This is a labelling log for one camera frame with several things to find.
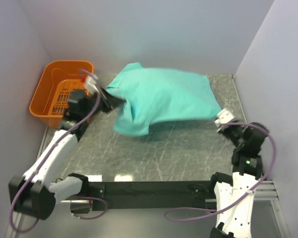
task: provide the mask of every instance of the wall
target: wall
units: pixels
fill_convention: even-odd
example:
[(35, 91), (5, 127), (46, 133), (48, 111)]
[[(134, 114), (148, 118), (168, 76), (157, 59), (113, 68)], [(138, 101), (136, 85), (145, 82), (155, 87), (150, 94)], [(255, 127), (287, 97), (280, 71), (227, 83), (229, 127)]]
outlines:
[(53, 59), (235, 73), (273, 0), (20, 0)]
[(10, 208), (8, 182), (35, 161), (45, 128), (28, 105), (48, 60), (20, 4), (0, 0), (0, 238)]
[[(275, 0), (237, 74), (248, 121), (263, 122), (278, 146), (272, 178), (298, 238), (298, 0)], [(269, 149), (264, 150), (268, 164)]]

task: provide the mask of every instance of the teal shirt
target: teal shirt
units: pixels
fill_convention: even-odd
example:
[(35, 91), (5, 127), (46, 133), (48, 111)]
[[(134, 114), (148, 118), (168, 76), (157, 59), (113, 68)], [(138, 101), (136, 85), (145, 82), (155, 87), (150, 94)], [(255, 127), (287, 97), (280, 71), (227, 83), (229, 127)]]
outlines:
[(149, 133), (151, 124), (176, 120), (213, 120), (221, 108), (205, 75), (128, 64), (107, 87), (126, 100), (114, 130), (129, 136)]

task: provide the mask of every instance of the marble surface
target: marble surface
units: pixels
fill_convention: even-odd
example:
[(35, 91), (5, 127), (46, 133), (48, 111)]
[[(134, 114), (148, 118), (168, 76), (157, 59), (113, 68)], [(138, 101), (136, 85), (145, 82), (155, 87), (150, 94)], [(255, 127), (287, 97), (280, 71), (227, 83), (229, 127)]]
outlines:
[[(107, 85), (115, 75), (99, 75)], [(244, 120), (230, 74), (208, 75), (220, 106)], [(143, 137), (113, 131), (117, 111), (98, 114), (55, 178), (70, 173), (98, 175), (103, 181), (209, 180), (215, 172), (231, 174), (233, 145), (218, 135), (212, 122), (177, 121), (155, 124)], [(54, 129), (49, 128), (45, 146)]]

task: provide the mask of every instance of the plastic basket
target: plastic basket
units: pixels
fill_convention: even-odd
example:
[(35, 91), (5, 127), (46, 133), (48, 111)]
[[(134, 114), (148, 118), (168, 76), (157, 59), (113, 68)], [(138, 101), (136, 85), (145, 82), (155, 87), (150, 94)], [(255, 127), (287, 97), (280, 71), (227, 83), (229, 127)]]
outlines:
[(87, 61), (60, 60), (46, 66), (29, 106), (31, 114), (48, 126), (57, 127), (70, 92), (84, 89), (78, 73), (81, 68), (94, 72), (93, 64)]

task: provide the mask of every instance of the purple cable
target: purple cable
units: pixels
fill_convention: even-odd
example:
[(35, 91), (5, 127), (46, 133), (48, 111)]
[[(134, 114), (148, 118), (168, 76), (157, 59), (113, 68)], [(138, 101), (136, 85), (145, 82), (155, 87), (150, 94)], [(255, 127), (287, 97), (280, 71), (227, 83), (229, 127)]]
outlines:
[(79, 219), (82, 219), (82, 220), (93, 220), (93, 219), (96, 219), (96, 218), (101, 217), (108, 210), (108, 204), (107, 204), (107, 202), (105, 200), (101, 199), (101, 198), (98, 198), (98, 197), (80, 197), (80, 196), (78, 196), (77, 198), (88, 199), (88, 200), (97, 200), (97, 201), (101, 201), (105, 205), (104, 211), (102, 211), (100, 214), (98, 214), (97, 216), (94, 216), (94, 217), (81, 217), (81, 216), (79, 216), (77, 214), (73, 214), (73, 216), (75, 216), (75, 217), (77, 217)]
[[(269, 134), (269, 132), (265, 129), (263, 129), (260, 126), (257, 125), (253, 125), (253, 124), (248, 124), (248, 123), (243, 123), (243, 122), (230, 122), (227, 123), (225, 125), (241, 125), (241, 126), (249, 126), (252, 127), (254, 129), (257, 129), (259, 131), (261, 131), (262, 133), (266, 134), (268, 139), (270, 140), (271, 144), (272, 144), (272, 148), (273, 148), (273, 154), (272, 154), (272, 161), (270, 163), (270, 166), (267, 170), (267, 172), (263, 175), (263, 177), (253, 186), (251, 187), (249, 190), (253, 191), (256, 187), (258, 187), (258, 185), (260, 185), (269, 175), (269, 173), (272, 171), (273, 166), (275, 164), (276, 161), (276, 143), (274, 141), (274, 139), (272, 138), (272, 136)], [(205, 219), (205, 218), (209, 218), (212, 216), (216, 216), (222, 212), (226, 212), (227, 210), (231, 209), (232, 207), (234, 207), (235, 205), (237, 205), (241, 200), (243, 200), (246, 196), (248, 195), (248, 193), (245, 193), (244, 195), (242, 195), (239, 199), (237, 199), (235, 202), (233, 202), (231, 205), (229, 205), (228, 207), (225, 207), (222, 210), (216, 211), (215, 210), (209, 210), (209, 209), (203, 209), (203, 208), (195, 208), (195, 207), (177, 207), (177, 208), (172, 208), (169, 211), (167, 211), (164, 214), (164, 217), (171, 221), (171, 222), (190, 222), (190, 221), (196, 221), (196, 220), (200, 220), (200, 219)], [(191, 217), (191, 218), (184, 218), (184, 219), (174, 219), (174, 218), (169, 218), (168, 214), (173, 212), (173, 211), (208, 211), (208, 212), (214, 212), (214, 213), (210, 213), (208, 215), (204, 215), (204, 216), (199, 216), (199, 217)]]
[[(87, 70), (85, 69), (80, 69), (80, 72), (85, 72), (87, 73), (88, 75), (90, 75), (91, 77), (93, 77), (95, 79), (95, 81), (97, 81), (97, 78), (94, 76), (94, 74), (88, 72)], [(96, 88), (99, 92), (101, 92), (101, 88), (96, 84)], [(61, 140), (63, 140), (67, 135), (70, 134), (71, 131), (73, 131), (74, 129), (76, 129), (77, 127), (79, 127), (83, 122), (85, 122), (86, 120), (88, 120), (93, 114), (94, 112), (96, 111), (97, 107), (99, 106), (99, 103), (100, 103), (100, 99), (101, 99), (101, 95), (98, 94), (97, 95), (97, 98), (96, 98), (96, 102), (95, 102), (95, 105), (93, 106), (92, 110), (88, 113), (88, 115), (86, 117), (84, 117), (82, 120), (80, 120), (78, 123), (76, 123), (75, 125), (73, 125), (67, 132), (65, 132), (53, 145), (52, 147), (49, 149), (49, 151), (47, 152), (47, 154), (44, 156), (44, 158), (42, 159), (41, 163), (38, 165), (37, 169), (33, 172), (33, 174), (31, 174), (31, 176), (28, 178), (28, 180), (23, 184), (23, 186), (19, 189), (19, 191), (16, 193), (12, 203), (11, 203), (11, 209), (10, 209), (10, 213), (9, 213), (9, 222), (10, 222), (10, 225), (12, 227), (12, 229), (14, 229), (16, 232), (18, 233), (26, 233), (26, 232), (29, 232), (30, 230), (32, 230), (36, 224), (38, 223), (39, 219), (37, 219), (34, 224), (32, 226), (30, 226), (29, 228), (27, 229), (24, 229), (24, 230), (20, 230), (18, 227), (15, 226), (14, 222), (13, 222), (13, 212), (14, 212), (14, 207), (15, 207), (15, 204), (17, 202), (17, 200), (19, 199), (21, 193), (24, 191), (24, 189), (27, 187), (27, 185), (33, 180), (33, 178), (38, 174), (39, 170), (42, 168), (42, 166), (44, 165), (44, 163), (47, 161), (47, 159), (49, 158), (49, 156), (51, 155), (52, 151), (58, 146), (58, 144), (61, 142)]]

